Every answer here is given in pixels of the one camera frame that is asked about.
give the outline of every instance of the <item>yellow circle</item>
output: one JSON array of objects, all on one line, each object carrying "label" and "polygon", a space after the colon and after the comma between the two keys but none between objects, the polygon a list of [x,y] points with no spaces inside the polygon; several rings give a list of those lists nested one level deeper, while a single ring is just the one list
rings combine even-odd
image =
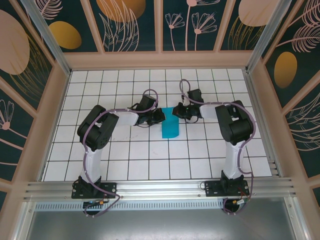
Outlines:
[{"label": "yellow circle", "polygon": [[261,27],[268,23],[279,0],[241,0],[240,21],[250,27]]},{"label": "yellow circle", "polygon": [[21,24],[0,10],[0,69],[12,75],[21,74],[30,56],[28,35]]},{"label": "yellow circle", "polygon": [[80,33],[71,24],[65,21],[55,21],[49,25],[56,42],[65,49],[80,47],[82,40]]},{"label": "yellow circle", "polygon": [[288,51],[281,53],[274,66],[274,81],[279,88],[284,89],[292,83],[297,67],[295,55]]},{"label": "yellow circle", "polygon": [[122,23],[130,22],[130,18],[125,11],[123,3],[128,12],[129,9],[132,10],[136,19],[138,19],[146,9],[146,0],[96,0],[96,3],[103,14],[109,19]]}]

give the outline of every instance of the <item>plant drawing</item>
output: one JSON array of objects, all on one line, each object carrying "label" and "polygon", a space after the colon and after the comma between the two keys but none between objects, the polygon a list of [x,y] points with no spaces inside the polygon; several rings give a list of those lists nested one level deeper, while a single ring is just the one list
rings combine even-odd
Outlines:
[{"label": "plant drawing", "polygon": [[170,13],[168,13],[165,15],[165,20],[170,28],[171,43],[172,43],[173,51],[175,51],[176,49],[175,49],[175,44],[174,44],[174,38],[172,35],[172,29],[184,27],[185,22],[182,21],[183,18],[181,16],[181,13],[179,13],[179,14],[174,13],[174,14],[172,14],[172,16]]}]

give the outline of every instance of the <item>flower illustration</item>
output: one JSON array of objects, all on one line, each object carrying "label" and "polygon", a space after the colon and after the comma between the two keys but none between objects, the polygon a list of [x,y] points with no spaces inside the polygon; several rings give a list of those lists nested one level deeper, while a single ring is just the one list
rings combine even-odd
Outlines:
[{"label": "flower illustration", "polygon": [[220,0],[186,0],[186,3],[190,7],[200,6],[200,5],[211,5],[211,4],[217,4]]},{"label": "flower illustration", "polygon": [[[22,137],[22,138],[27,138],[26,136],[12,130],[10,128],[10,123],[14,114],[14,109],[15,109],[15,105],[11,102],[8,101],[7,105],[5,103],[5,101],[3,99],[0,100],[0,130],[9,130],[11,132],[13,132],[14,134]],[[23,150],[24,148],[18,145],[15,145],[11,142],[8,142],[2,138],[0,138],[0,142],[7,144],[13,148],[19,149],[19,150]]]},{"label": "flower illustration", "polygon": [[0,100],[0,129],[10,129],[10,122],[14,114],[14,109],[15,105],[12,102],[8,101],[6,106],[5,101],[3,99]]},{"label": "flower illustration", "polygon": [[176,49],[175,49],[175,44],[174,44],[174,38],[172,36],[172,29],[177,29],[177,28],[183,27],[185,25],[185,22],[183,21],[181,13],[179,13],[179,14],[174,13],[174,14],[172,14],[172,16],[170,13],[168,13],[165,15],[165,20],[170,28],[171,43],[172,43],[173,51],[175,51]]},{"label": "flower illustration", "polygon": [[212,33],[217,30],[217,25],[214,25],[216,20],[214,18],[214,13],[207,14],[204,13],[199,18],[199,13],[192,14],[192,25],[195,33],[194,50],[197,50],[197,37],[199,34]]}]

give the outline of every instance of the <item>gray metal surface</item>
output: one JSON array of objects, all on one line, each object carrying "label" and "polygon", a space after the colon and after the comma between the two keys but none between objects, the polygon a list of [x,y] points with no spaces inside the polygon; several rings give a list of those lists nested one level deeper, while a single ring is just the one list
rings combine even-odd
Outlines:
[{"label": "gray metal surface", "polygon": [[283,199],[253,199],[239,215],[220,209],[35,212],[28,240],[295,240]]}]

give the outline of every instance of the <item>enclosure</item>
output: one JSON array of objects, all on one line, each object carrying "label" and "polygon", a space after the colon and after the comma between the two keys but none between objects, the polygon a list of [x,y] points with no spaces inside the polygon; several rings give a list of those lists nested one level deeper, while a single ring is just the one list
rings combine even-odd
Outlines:
[{"label": "enclosure", "polygon": [[[320,239],[319,0],[3,0],[0,19],[1,239]],[[181,79],[252,115],[246,208],[206,196],[228,147],[218,119],[193,116],[174,138],[117,125],[100,175],[120,198],[87,218],[81,123],[149,89],[176,107]]]}]

